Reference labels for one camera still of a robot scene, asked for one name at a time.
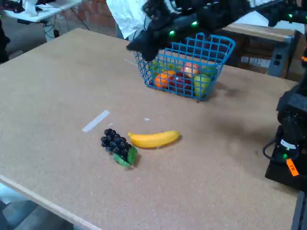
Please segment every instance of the blue wire basket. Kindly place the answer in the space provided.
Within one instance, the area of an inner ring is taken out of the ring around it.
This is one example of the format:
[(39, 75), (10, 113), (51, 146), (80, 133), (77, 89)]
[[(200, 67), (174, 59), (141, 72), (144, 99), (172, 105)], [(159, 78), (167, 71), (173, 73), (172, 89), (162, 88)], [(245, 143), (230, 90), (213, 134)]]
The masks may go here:
[(151, 62), (138, 52), (135, 57), (146, 86), (205, 100), (235, 46), (230, 38), (199, 33), (185, 43), (173, 42)]

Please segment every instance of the yellow banana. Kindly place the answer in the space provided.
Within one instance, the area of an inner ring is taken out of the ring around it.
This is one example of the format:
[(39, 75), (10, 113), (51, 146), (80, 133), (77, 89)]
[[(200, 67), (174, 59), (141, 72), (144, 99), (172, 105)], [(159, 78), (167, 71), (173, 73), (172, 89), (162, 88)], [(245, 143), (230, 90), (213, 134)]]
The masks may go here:
[(155, 148), (169, 144), (180, 137), (178, 131), (167, 131), (150, 135), (128, 133), (133, 145), (140, 148)]

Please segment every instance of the orange tag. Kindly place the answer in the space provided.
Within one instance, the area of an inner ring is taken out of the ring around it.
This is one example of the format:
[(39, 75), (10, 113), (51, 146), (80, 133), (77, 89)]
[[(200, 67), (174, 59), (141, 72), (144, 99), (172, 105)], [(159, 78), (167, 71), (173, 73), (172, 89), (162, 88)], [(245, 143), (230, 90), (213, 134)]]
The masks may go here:
[(287, 165), (290, 169), (292, 176), (298, 176), (299, 175), (298, 171), (297, 171), (297, 169), (296, 169), (296, 167), (295, 167), (295, 165), (294, 165), (294, 163), (291, 159), (287, 159)]

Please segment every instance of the gray floor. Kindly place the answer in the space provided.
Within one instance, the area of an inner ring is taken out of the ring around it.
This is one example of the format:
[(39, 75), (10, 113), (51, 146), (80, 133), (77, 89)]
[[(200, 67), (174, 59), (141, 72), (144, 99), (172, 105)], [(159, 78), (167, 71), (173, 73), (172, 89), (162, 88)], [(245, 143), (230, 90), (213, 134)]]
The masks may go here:
[[(16, 19), (7, 17), (3, 17), (2, 22), (6, 36), (11, 39), (11, 43), (9, 43), (7, 46), (7, 52), (9, 54), (20, 50), (27, 52), (46, 42), (42, 24), (32, 23), (25, 25), (17, 23)], [(90, 23), (86, 24), (91, 31), (110, 36), (116, 36), (115, 29), (110, 29)], [(59, 30), (60, 34), (66, 33), (68, 30), (72, 30), (74, 28), (86, 29), (85, 26), (77, 20), (68, 21), (67, 26), (66, 20), (63, 16), (57, 17), (55, 27)]]
[[(41, 24), (30, 25), (17, 23), (16, 19), (3, 17), (3, 29), (11, 42), (7, 46), (10, 57), (25, 53), (46, 42), (45, 33)], [(116, 36), (116, 31), (87, 23), (90, 30)], [(80, 21), (69, 21), (69, 26), (64, 17), (58, 17), (56, 28), (60, 34), (74, 28), (85, 28)], [(31, 206), (26, 202), (10, 203), (3, 211), (4, 216), (15, 230), (72, 230), (72, 225), (59, 216), (49, 212), (41, 206)]]

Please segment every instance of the red apple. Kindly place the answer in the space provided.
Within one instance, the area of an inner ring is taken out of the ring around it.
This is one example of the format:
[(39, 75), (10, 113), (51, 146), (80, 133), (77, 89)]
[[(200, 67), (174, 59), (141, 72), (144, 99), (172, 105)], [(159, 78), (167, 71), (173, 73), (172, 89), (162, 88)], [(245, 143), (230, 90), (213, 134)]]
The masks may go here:
[(177, 92), (185, 93), (187, 95), (192, 94), (192, 80), (186, 73), (176, 72), (175, 75), (170, 77), (169, 85), (171, 91), (176, 91), (177, 88)]
[(194, 75), (200, 73), (200, 66), (197, 64), (192, 64), (191, 62), (186, 62), (181, 71), (185, 72), (189, 78), (193, 78)]

